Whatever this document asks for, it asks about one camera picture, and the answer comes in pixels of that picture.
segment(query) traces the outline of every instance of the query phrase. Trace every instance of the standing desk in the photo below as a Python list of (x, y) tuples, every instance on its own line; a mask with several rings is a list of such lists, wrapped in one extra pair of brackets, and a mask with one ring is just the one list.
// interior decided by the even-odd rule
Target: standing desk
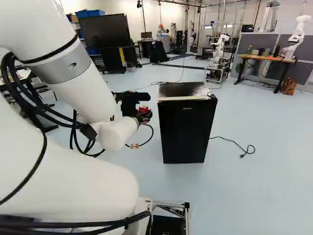
[(281, 86), (282, 86), (282, 82), (287, 74), (287, 71), (289, 69), (289, 65), (290, 64), (295, 64), (297, 62), (297, 60), (285, 60), (283, 57), (281, 56), (277, 56), (277, 57), (272, 57), (272, 56), (263, 56), (263, 55), (240, 55), (240, 58), (242, 58), (242, 62), (240, 64), (240, 71), (239, 71), (239, 75), (237, 78), (237, 81), (234, 83), (234, 85), (237, 85), (238, 83), (240, 83), (243, 79), (242, 79), (242, 75), (243, 72), (245, 70), (245, 66), (246, 66), (246, 62), (247, 60), (267, 60), (267, 61), (275, 61), (275, 62), (280, 62), (283, 63), (285, 65), (285, 70), (282, 74), (281, 79), (279, 80), (278, 85), (276, 86), (274, 93), (278, 93), (278, 91), (281, 91)]

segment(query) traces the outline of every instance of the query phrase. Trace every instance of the bottle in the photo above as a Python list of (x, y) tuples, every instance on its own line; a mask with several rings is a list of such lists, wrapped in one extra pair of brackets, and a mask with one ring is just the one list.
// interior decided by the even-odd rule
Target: bottle
[(248, 47), (248, 50), (246, 51), (246, 54), (247, 54), (247, 55), (251, 55), (251, 53), (252, 53), (252, 45), (250, 45), (250, 46)]

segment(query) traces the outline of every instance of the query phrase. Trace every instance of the cord on floor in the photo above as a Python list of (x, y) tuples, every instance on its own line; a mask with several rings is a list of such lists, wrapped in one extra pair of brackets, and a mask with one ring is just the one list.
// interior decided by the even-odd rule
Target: cord on floor
[(244, 150), (244, 149), (243, 149), (239, 144), (237, 144), (235, 141), (226, 139), (226, 138), (221, 137), (221, 136), (212, 137), (212, 138), (210, 138), (210, 140), (217, 139), (217, 138), (223, 139), (223, 140), (225, 140), (225, 141), (233, 142), (233, 143), (236, 144), (238, 147), (240, 147), (240, 148), (244, 151), (244, 154), (240, 155), (240, 158), (243, 158), (246, 154), (249, 154), (249, 155), (250, 155), (250, 154), (255, 153), (255, 147), (254, 147), (253, 145), (251, 145), (251, 144), (249, 144), (249, 145), (247, 146), (246, 150)]

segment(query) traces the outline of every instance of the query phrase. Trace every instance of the black monitor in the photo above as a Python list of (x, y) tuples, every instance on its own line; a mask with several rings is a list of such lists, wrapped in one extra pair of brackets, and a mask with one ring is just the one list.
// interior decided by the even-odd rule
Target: black monitor
[(254, 31), (254, 27), (252, 24), (243, 24), (243, 26), (241, 27), (241, 31), (243, 33), (250, 33)]
[(141, 38), (152, 38), (152, 32), (141, 33)]
[(79, 23), (88, 47), (129, 47), (132, 45), (127, 17), (124, 14), (80, 18)]

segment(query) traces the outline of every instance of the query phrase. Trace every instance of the black box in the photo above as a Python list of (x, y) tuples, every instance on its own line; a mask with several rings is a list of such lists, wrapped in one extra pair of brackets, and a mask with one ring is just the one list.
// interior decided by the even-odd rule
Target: black box
[(217, 101), (203, 82), (159, 86), (157, 106), (164, 163), (204, 162)]

